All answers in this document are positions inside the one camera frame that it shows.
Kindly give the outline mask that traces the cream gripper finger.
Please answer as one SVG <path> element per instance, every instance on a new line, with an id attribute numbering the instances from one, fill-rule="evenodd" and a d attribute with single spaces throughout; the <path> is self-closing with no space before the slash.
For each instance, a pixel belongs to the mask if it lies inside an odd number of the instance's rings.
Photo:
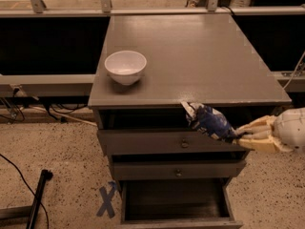
<path id="1" fill-rule="evenodd" d="M 239 135 L 236 139 L 234 139 L 233 143 L 238 144 L 238 142 L 241 139 L 262 139 L 262 138 L 264 138 L 264 134 L 262 134 L 262 133 L 244 134 L 244 135 Z"/>
<path id="2" fill-rule="evenodd" d="M 242 135 L 242 134 L 258 134 L 258 133 L 268 132 L 271 129 L 272 129 L 271 122 L 267 121 L 266 119 L 263 119 L 263 120 L 252 121 L 249 124 L 241 126 L 241 127 L 236 129 L 236 132 L 239 135 Z"/>

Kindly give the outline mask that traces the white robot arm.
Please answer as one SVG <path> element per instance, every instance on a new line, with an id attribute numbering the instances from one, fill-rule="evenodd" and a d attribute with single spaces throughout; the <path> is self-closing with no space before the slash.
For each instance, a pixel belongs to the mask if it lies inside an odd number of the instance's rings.
<path id="1" fill-rule="evenodd" d="M 234 144 L 266 153 L 305 153 L 305 108 L 265 115 L 239 127 Z"/>

